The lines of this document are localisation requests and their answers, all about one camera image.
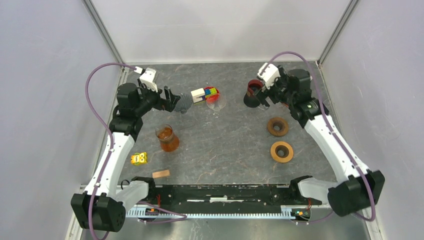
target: amber glass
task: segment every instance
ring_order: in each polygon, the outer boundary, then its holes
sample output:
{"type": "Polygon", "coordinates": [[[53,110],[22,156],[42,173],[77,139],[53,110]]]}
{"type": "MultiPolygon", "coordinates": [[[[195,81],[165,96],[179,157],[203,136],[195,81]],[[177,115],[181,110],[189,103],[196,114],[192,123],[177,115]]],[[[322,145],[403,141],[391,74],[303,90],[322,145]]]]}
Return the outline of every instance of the amber glass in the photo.
{"type": "Polygon", "coordinates": [[[159,139],[160,147],[165,152],[172,152],[180,145],[180,140],[168,124],[162,124],[156,127],[156,137],[159,139]]]}

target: brown ring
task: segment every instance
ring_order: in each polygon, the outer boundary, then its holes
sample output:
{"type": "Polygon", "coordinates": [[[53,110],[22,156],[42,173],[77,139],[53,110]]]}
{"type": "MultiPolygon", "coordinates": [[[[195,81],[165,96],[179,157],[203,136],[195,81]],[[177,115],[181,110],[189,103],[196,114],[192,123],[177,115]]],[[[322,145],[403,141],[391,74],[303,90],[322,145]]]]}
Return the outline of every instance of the brown ring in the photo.
{"type": "Polygon", "coordinates": [[[289,132],[289,123],[287,123],[287,121],[281,117],[273,117],[268,121],[266,128],[268,129],[268,132],[271,135],[274,135],[276,137],[281,137],[286,135],[287,132],[289,132]],[[275,126],[279,126],[280,129],[275,130],[274,129],[275,126]]]}
{"type": "Polygon", "coordinates": [[[293,156],[295,155],[295,152],[293,151],[292,146],[288,144],[285,141],[277,141],[271,146],[271,157],[279,162],[279,163],[287,163],[288,161],[292,160],[293,156]],[[283,151],[284,155],[279,156],[278,152],[283,151]]]}

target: metal frame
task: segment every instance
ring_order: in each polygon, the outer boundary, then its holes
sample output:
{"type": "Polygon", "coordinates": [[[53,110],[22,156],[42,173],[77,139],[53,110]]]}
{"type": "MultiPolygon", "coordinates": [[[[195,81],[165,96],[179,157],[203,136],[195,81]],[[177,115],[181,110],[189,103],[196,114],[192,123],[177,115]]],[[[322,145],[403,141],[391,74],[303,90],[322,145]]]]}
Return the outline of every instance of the metal frame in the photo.
{"type": "Polygon", "coordinates": [[[111,36],[109,35],[108,30],[105,27],[105,24],[103,23],[102,19],[99,16],[99,13],[97,12],[96,8],[94,7],[94,4],[91,0],[82,0],[85,7],[87,8],[88,13],[90,14],[91,18],[93,19],[94,24],[96,25],[98,31],[101,34],[101,37],[104,39],[104,42],[106,43],[107,47],[112,52],[113,57],[115,58],[115,61],[117,63],[124,63],[124,60],[122,59],[117,47],[114,44],[114,41],[112,40],[111,36]]]}
{"type": "Polygon", "coordinates": [[[319,56],[319,59],[316,61],[318,65],[323,64],[323,62],[326,60],[327,56],[329,55],[331,49],[333,48],[334,44],[336,43],[337,39],[340,36],[340,33],[345,28],[346,23],[348,22],[349,18],[351,17],[353,11],[355,10],[356,6],[358,5],[360,0],[350,0],[349,4],[346,7],[346,10],[344,10],[343,15],[341,16],[340,20],[337,23],[337,26],[335,27],[330,39],[327,42],[327,45],[325,45],[324,50],[321,53],[321,56],[319,56]]]}

